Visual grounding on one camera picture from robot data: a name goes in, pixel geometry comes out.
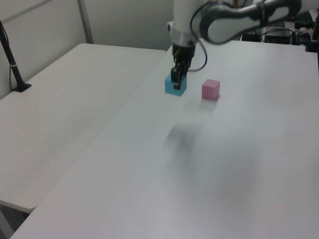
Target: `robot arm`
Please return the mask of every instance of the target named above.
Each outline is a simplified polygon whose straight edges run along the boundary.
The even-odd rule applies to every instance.
[[[235,9],[232,0],[174,0],[174,21],[168,23],[173,43],[175,67],[171,81],[179,90],[195,54],[197,37],[194,32],[212,44],[223,44],[254,29],[283,21],[318,7],[318,0],[261,0],[250,6]]]

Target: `cube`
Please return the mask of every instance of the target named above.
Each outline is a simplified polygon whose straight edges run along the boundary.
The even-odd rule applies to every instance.
[[[201,97],[208,100],[217,100],[219,96],[220,81],[207,79],[201,86]]]
[[[171,81],[170,74],[165,79],[165,93],[182,96],[187,89],[187,76],[182,77],[180,90],[174,88],[174,82]]]

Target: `blue cube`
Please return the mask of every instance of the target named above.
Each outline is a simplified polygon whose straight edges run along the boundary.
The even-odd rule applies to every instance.
[[[182,77],[180,90],[174,88],[174,82],[171,81],[170,74],[165,79],[165,93],[182,96],[187,89],[187,76]]]

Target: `black stand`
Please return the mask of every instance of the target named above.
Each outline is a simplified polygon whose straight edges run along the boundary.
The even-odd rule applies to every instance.
[[[15,59],[14,59],[13,54],[11,52],[11,49],[10,49],[10,46],[9,46],[9,42],[8,42],[8,40],[6,38],[4,27],[3,27],[2,23],[1,23],[1,21],[0,21],[0,41],[1,41],[2,47],[4,49],[4,52],[6,54],[6,57],[7,57],[8,61],[9,61],[9,65],[10,65],[10,67],[12,69],[14,77],[16,79],[16,88],[13,89],[13,91],[23,92],[26,89],[30,88],[31,85],[25,83],[22,80],[22,78],[21,78],[20,72],[18,70],[18,67],[16,66],[16,62],[15,62]]]

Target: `black pole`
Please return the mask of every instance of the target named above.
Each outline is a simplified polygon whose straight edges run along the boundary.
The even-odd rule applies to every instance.
[[[4,52],[6,54],[6,57],[9,61],[9,65],[12,69],[12,72],[14,74],[14,77],[16,79],[16,88],[13,91],[17,91],[17,92],[23,92],[26,89],[30,88],[31,85],[27,84],[25,82],[23,82],[22,77],[20,75],[19,69],[16,65],[15,59],[13,57],[13,54],[11,52],[10,46],[9,46],[9,42],[6,38],[6,34],[4,31],[4,27],[2,25],[2,22],[0,21],[0,41],[2,44],[2,47],[4,49]]]
[[[313,37],[311,38],[311,41],[309,42],[309,44],[306,46],[307,52],[318,52],[318,47],[319,47],[318,37],[319,37],[319,13],[315,20]]]

